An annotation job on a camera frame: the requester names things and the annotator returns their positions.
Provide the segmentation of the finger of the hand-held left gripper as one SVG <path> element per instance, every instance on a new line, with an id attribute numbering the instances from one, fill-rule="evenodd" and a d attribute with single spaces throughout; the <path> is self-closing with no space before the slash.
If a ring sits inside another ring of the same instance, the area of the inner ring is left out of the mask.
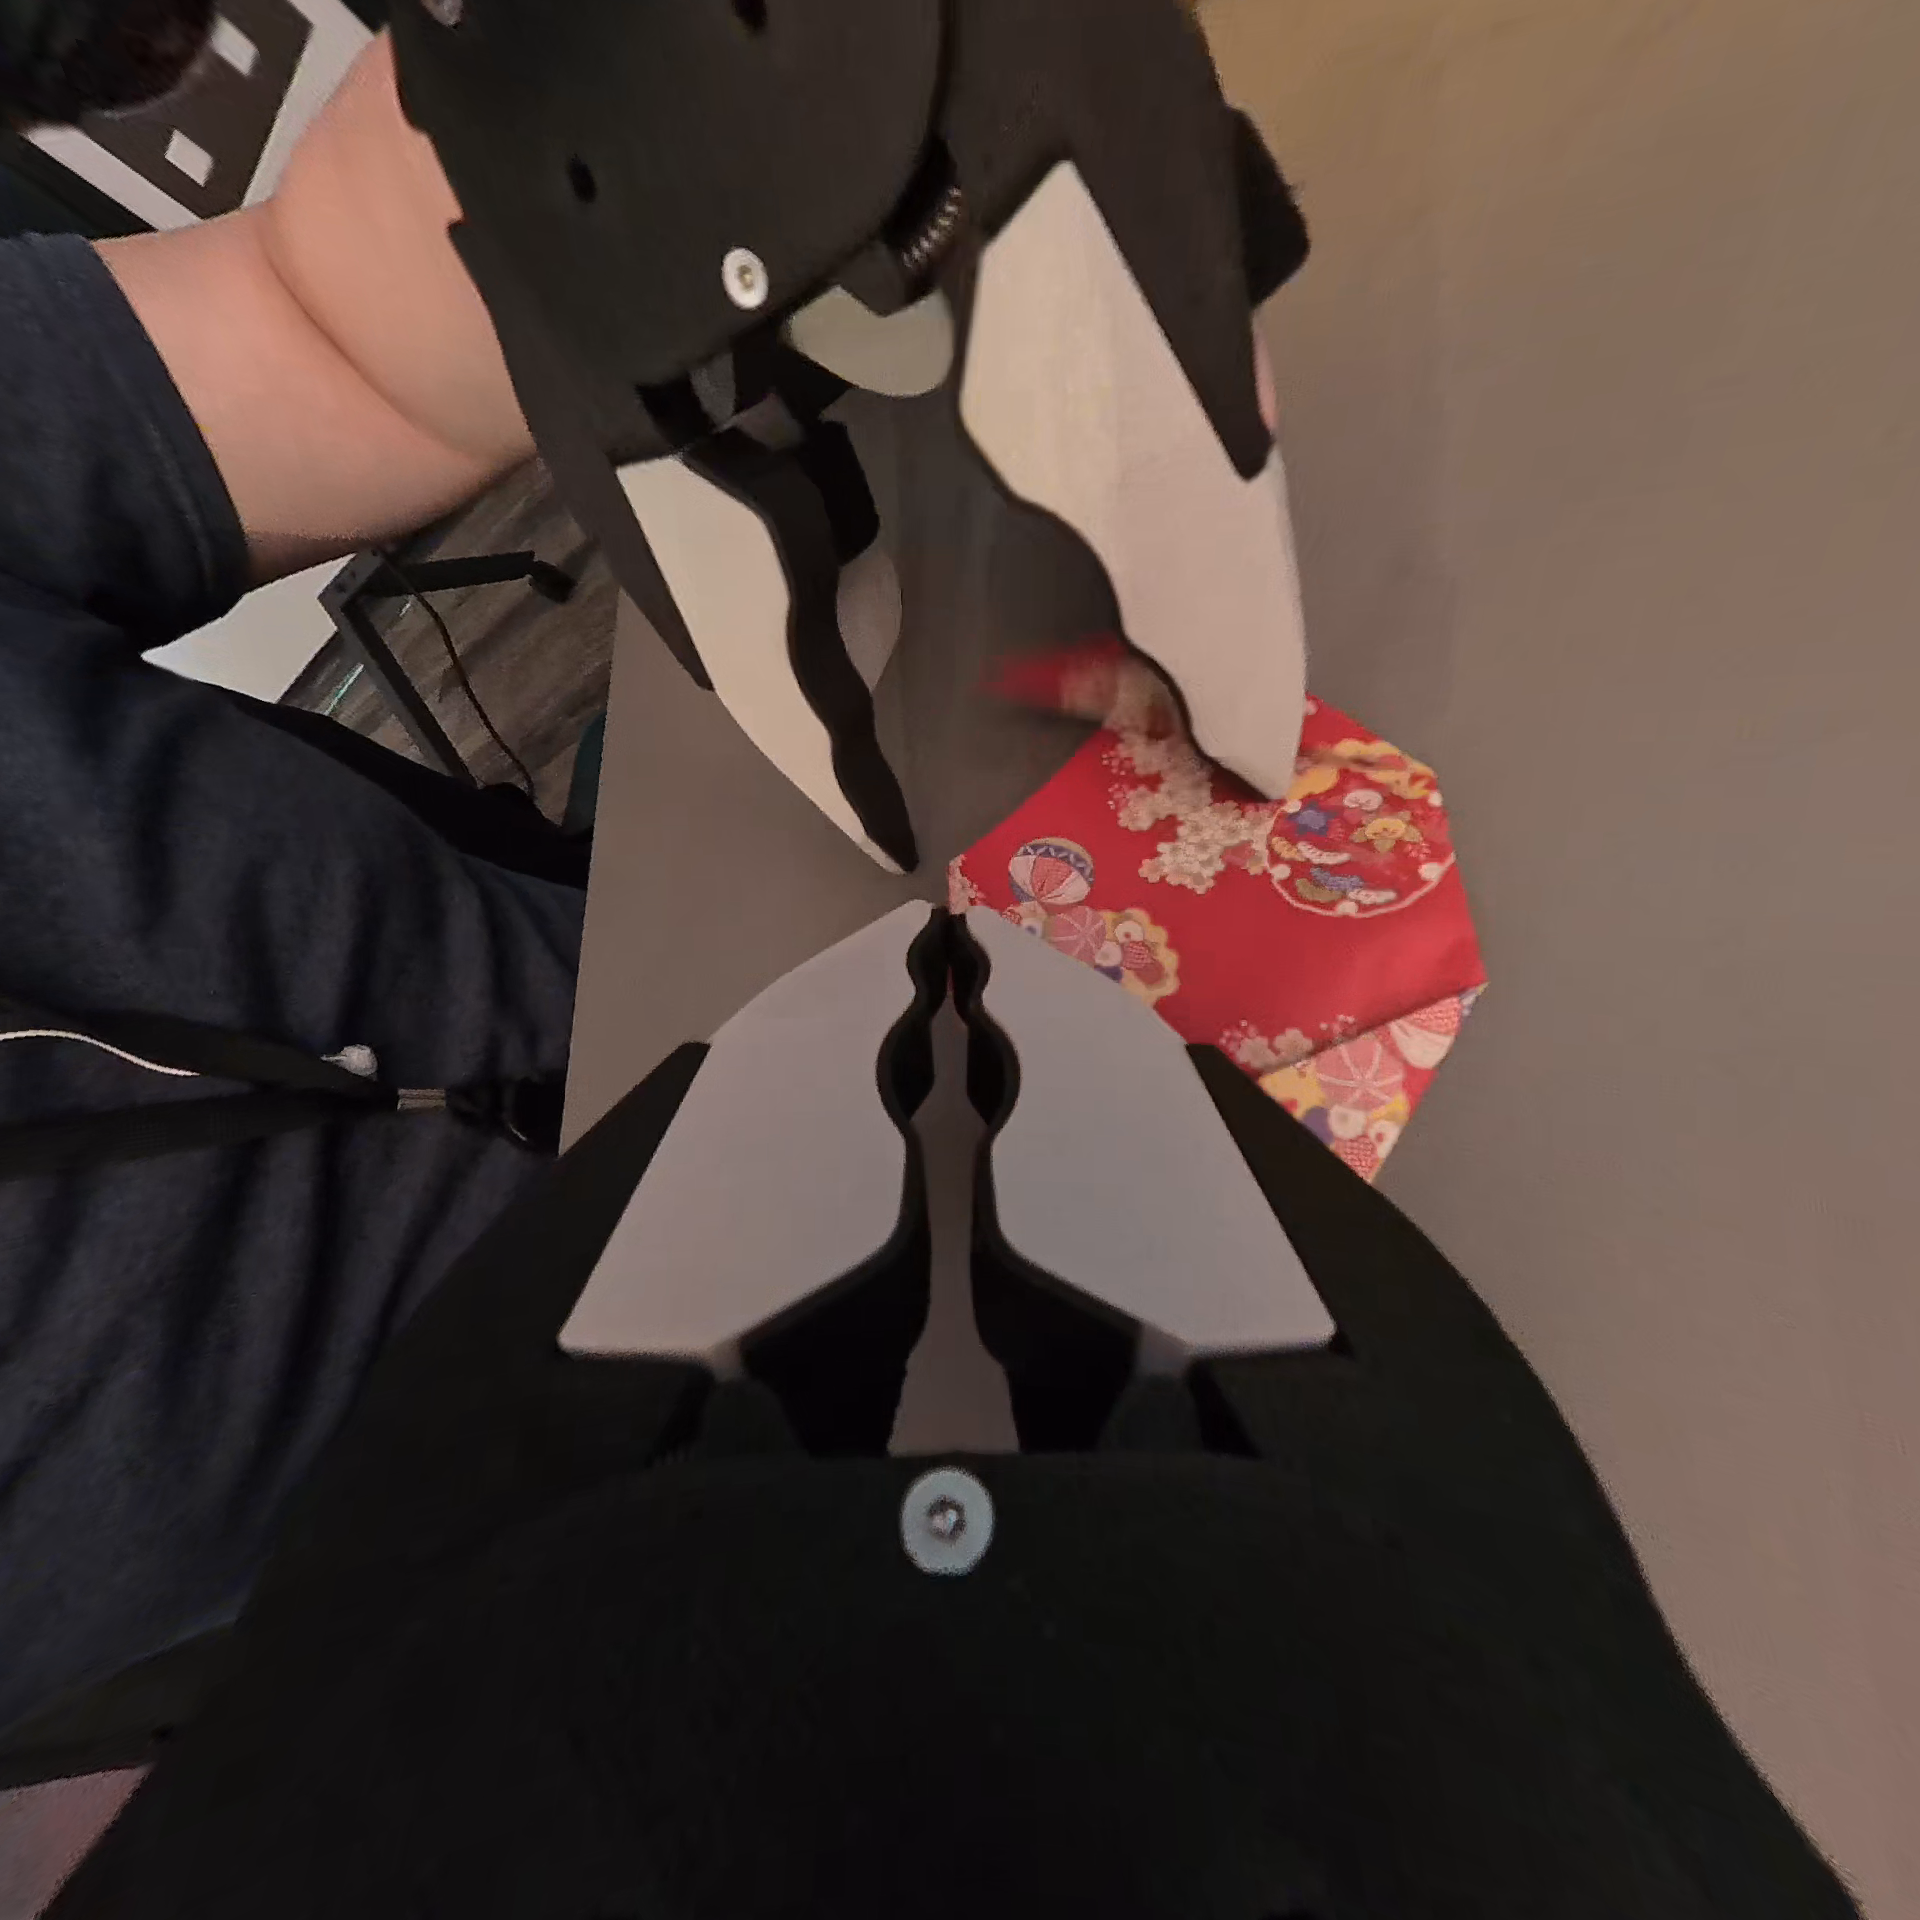
<path id="1" fill-rule="evenodd" d="M 1103 564 L 1195 747 L 1283 797 L 1307 700 L 1283 457 L 1258 419 L 1264 461 L 1240 474 L 1071 161 L 980 253 L 959 416 L 1011 497 Z"/>
<path id="2" fill-rule="evenodd" d="M 904 592 L 849 428 L 818 420 L 785 449 L 732 428 L 617 481 L 729 720 L 872 862 L 912 873 L 875 714 Z"/>

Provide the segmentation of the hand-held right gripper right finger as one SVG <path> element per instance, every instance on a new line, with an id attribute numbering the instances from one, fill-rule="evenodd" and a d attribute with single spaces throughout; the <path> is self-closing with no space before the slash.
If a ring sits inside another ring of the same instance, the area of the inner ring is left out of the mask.
<path id="1" fill-rule="evenodd" d="M 952 933 L 991 1249 L 1116 1312 L 1154 1360 L 1330 1346 L 1332 1314 L 1178 1033 L 988 907 Z"/>

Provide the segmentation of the red floral origami paper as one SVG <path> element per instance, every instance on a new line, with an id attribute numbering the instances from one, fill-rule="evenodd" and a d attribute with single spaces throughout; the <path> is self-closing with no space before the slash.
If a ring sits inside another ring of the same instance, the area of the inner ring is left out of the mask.
<path id="1" fill-rule="evenodd" d="M 999 914 L 1218 1046 L 1374 1181 L 1486 987 L 1435 770 L 1311 696 L 1264 801 L 1116 640 L 1002 666 L 991 696 L 1092 733 L 950 865 L 952 909 Z"/>

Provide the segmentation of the person in navy hoodie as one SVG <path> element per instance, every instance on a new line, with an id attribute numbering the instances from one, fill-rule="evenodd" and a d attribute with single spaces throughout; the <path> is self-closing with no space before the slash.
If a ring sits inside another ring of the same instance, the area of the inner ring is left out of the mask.
<path id="1" fill-rule="evenodd" d="M 586 868 L 499 793 L 147 653 L 247 590 L 225 481 L 76 236 L 6 242 L 6 1129 L 232 1097 L 87 1044 L 184 1020 L 401 1088 L 563 1075 Z M 227 1627 L 376 1356 L 538 1156 L 366 1113 L 6 1181 L 2 1714 Z"/>

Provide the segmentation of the person's left forearm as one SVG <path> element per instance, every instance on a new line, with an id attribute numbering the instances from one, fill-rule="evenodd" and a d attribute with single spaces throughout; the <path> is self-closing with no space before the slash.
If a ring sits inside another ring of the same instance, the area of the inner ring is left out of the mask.
<path id="1" fill-rule="evenodd" d="M 457 218 L 383 32 L 266 202 L 95 244 L 208 445 L 254 587 L 411 536 L 534 461 Z"/>

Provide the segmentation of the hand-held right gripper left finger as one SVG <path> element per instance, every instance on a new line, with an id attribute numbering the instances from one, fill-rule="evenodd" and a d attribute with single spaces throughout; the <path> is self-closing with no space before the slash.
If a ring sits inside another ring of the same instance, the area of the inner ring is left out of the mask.
<path id="1" fill-rule="evenodd" d="M 905 904 L 779 977 L 704 1050 L 561 1330 L 582 1358 L 716 1373 L 904 1362 L 929 1317 L 914 1116 L 944 912 Z"/>

